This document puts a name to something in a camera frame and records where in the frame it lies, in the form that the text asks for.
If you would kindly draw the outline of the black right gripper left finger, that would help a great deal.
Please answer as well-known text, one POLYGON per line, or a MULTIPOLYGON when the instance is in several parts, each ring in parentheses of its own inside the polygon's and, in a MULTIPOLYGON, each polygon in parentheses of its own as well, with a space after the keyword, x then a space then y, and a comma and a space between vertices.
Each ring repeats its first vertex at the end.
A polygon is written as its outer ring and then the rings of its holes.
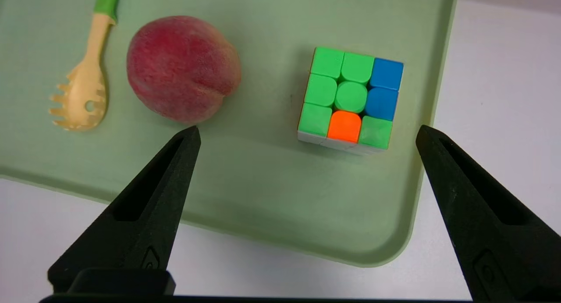
POLYGON ((172 295, 167 271, 202 144, 180 131, 48 270, 56 294, 172 295))

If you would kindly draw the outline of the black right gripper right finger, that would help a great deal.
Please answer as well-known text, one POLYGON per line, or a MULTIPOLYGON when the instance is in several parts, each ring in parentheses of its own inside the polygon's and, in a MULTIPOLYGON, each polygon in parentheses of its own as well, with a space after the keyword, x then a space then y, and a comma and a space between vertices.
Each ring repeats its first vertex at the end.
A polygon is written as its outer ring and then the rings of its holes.
POLYGON ((441 131, 415 145, 473 301, 558 303, 559 234, 441 131))

